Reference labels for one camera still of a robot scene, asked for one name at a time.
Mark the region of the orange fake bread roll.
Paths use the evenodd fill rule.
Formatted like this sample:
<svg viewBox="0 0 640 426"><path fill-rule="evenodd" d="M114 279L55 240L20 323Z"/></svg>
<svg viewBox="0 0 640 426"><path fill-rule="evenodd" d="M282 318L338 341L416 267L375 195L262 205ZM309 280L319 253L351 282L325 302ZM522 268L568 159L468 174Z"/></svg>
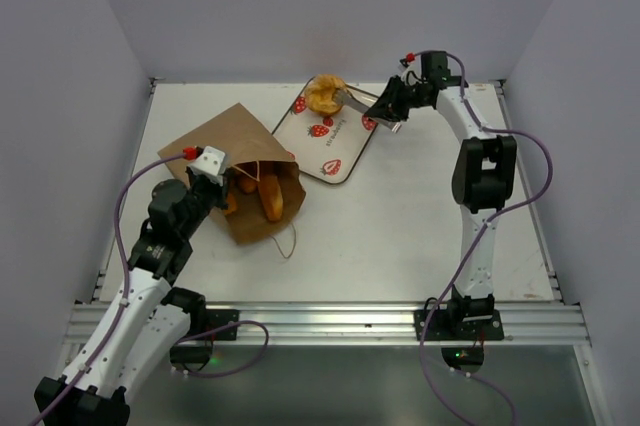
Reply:
<svg viewBox="0 0 640 426"><path fill-rule="evenodd" d="M240 174L235 178L235 184L237 188L244 194L252 194L257 191L257 181L249 176Z"/></svg>

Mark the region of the metal tongs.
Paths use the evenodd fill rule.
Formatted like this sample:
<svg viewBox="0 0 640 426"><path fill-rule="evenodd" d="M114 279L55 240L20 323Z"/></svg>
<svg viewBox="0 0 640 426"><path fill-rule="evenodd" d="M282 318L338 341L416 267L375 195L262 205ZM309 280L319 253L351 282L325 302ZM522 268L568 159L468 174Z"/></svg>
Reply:
<svg viewBox="0 0 640 426"><path fill-rule="evenodd" d="M402 127L402 124L400 122L392 122L386 119L374 118L372 116L369 116L368 111L370 110L370 107L362 101L356 99L347 90L337 90L333 95L333 100L336 104L350 107L357 112L362 113L366 118L376 122L378 125L389 129L393 133L397 133Z"/></svg>

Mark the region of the brown paper bag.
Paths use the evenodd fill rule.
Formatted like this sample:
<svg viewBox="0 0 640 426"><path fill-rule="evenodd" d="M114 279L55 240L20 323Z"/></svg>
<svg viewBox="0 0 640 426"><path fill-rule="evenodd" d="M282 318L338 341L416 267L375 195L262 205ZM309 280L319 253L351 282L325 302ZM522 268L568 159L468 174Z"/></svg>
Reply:
<svg viewBox="0 0 640 426"><path fill-rule="evenodd" d="M196 146L211 146L226 154L233 175L230 191L237 208L228 214L214 210L210 217L227 230L237 244L257 243L292 224L306 197L299 166L292 154L245 106L237 103L227 108L162 147L158 156L167 158ZM258 191L246 193L237 183L240 175L259 181L267 173L276 176L280 186L282 215L277 221L267 217Z"/></svg>

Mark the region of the fake baguette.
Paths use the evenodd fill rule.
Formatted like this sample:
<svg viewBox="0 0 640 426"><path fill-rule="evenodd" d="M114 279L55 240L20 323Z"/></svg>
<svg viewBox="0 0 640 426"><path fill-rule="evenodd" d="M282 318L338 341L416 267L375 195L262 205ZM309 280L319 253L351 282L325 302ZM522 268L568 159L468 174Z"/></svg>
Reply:
<svg viewBox="0 0 640 426"><path fill-rule="evenodd" d="M258 182L258 194L266 218L278 222L283 215L284 200L278 177L273 173L261 176Z"/></svg>

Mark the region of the round fake bread bun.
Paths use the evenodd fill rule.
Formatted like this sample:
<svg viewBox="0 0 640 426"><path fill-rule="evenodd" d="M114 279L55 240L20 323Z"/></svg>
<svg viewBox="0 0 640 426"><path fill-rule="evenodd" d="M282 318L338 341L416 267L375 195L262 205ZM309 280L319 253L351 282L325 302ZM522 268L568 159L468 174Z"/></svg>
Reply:
<svg viewBox="0 0 640 426"><path fill-rule="evenodd" d="M304 89L306 106L322 117L338 114L342 109L342 105L334 100L334 95L336 92L346 88L346 82L338 76L331 74L316 75Z"/></svg>

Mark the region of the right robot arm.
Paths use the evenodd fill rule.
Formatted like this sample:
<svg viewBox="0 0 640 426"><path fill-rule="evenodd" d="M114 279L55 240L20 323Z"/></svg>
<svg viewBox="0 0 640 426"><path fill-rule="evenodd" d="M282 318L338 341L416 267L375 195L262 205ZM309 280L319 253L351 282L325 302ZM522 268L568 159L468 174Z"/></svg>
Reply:
<svg viewBox="0 0 640 426"><path fill-rule="evenodd" d="M424 340L501 339L493 263L498 215L514 188L517 143L486 122L463 74L452 74L445 51L409 53L366 112L380 123L408 119L415 108L438 112L459 142L451 191L462 218L461 263L441 299L426 301L415 320Z"/></svg>

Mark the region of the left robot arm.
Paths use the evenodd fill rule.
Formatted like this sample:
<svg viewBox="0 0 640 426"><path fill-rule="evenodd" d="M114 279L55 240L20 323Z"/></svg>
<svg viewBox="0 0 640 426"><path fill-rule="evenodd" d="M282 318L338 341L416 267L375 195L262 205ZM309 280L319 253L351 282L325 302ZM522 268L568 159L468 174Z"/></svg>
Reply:
<svg viewBox="0 0 640 426"><path fill-rule="evenodd" d="M175 282L193 252L194 233L212 210L228 206L228 175L193 166L187 175L187 182L154 187L107 311L60 376L36 387L36 424L126 424L133 398L170 349L207 329L203 296Z"/></svg>

